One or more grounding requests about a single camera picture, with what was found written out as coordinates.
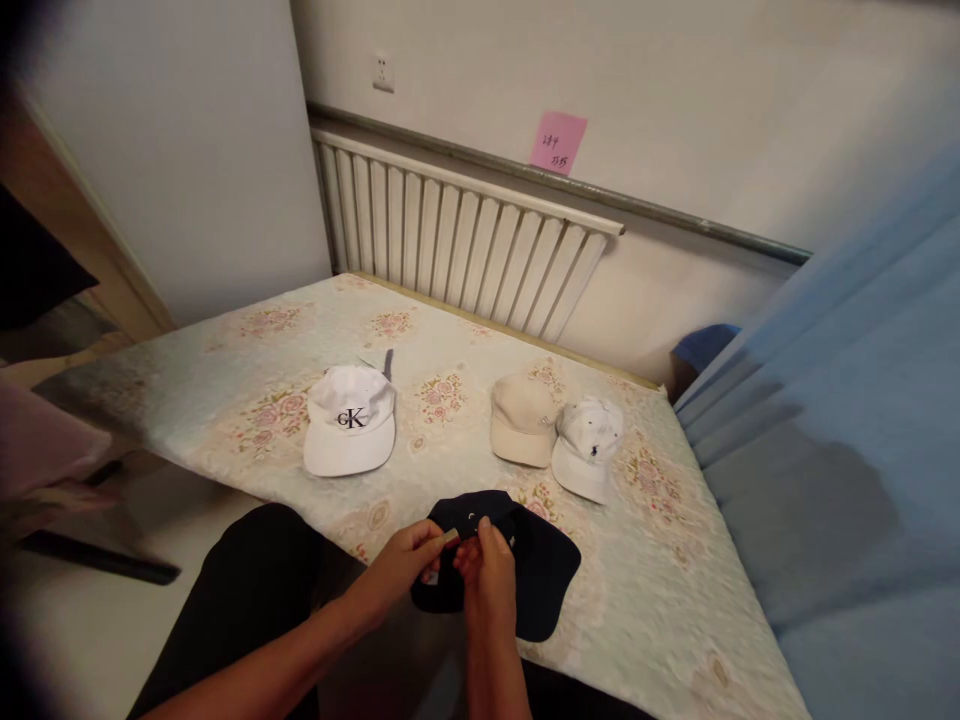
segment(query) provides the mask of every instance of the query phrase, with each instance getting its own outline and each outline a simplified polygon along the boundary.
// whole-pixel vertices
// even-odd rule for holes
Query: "radiator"
[[[619,223],[312,130],[334,267],[554,342]]]

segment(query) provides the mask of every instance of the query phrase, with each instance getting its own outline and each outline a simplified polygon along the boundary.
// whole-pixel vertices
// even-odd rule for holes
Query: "pipe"
[[[681,230],[687,230],[697,233],[698,235],[713,238],[728,245],[735,245],[745,250],[751,250],[752,252],[776,258],[777,260],[796,265],[797,267],[803,265],[813,256],[812,252],[804,250],[803,248],[787,245],[786,243],[777,242],[776,240],[770,240],[761,235],[754,235],[744,230],[732,228],[729,225],[721,225],[712,220],[706,220],[705,218],[690,215],[680,210],[674,210],[663,205],[658,205],[657,203],[624,195],[614,190],[597,187],[596,185],[591,185],[581,180],[556,175],[547,170],[533,167],[532,165],[525,165],[515,160],[508,160],[498,157],[497,155],[485,153],[481,150],[474,150],[463,145],[441,140],[440,138],[431,137],[430,135],[424,135],[413,130],[397,127],[396,125],[389,125],[379,120],[364,117],[363,115],[347,112],[346,110],[339,110],[327,105],[320,105],[319,103],[308,101],[307,115],[312,126],[317,126],[316,121],[318,120],[332,120],[343,123],[344,125],[350,125],[382,137],[390,138],[391,140],[398,140],[446,157],[479,165],[489,170],[502,172],[511,177],[519,178],[520,180],[526,180],[536,183],[537,185],[553,188],[554,190],[561,190],[615,210],[622,210],[638,217],[655,220],[664,225],[672,225]]]

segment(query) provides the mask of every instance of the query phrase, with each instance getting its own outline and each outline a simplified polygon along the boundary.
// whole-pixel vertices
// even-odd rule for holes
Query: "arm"
[[[517,652],[517,585],[513,553],[489,518],[478,540],[457,549],[467,620],[467,700],[472,720],[529,720],[530,704]]]
[[[338,598],[286,635],[160,705],[145,718],[284,718],[368,621]]]
[[[171,698],[145,720],[280,720],[344,650],[377,627],[425,568],[437,566],[443,533],[430,520],[394,534],[349,590],[302,624]]]

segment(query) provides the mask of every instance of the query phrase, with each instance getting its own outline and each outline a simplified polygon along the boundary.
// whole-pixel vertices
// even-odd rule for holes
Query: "white baseball cap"
[[[508,375],[493,386],[490,447],[504,460],[534,467],[550,464],[557,440],[557,406],[547,386],[526,375]]]
[[[337,365],[307,392],[307,472],[339,477],[373,470],[393,452],[397,391],[371,367]]]
[[[553,448],[553,476],[570,492],[606,505],[610,462],[623,442],[620,408],[585,397],[563,408],[557,427],[560,439]]]

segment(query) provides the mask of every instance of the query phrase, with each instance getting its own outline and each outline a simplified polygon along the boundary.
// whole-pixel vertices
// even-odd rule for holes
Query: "electrical outlet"
[[[373,87],[384,92],[393,92],[393,60],[383,53],[373,56]]]

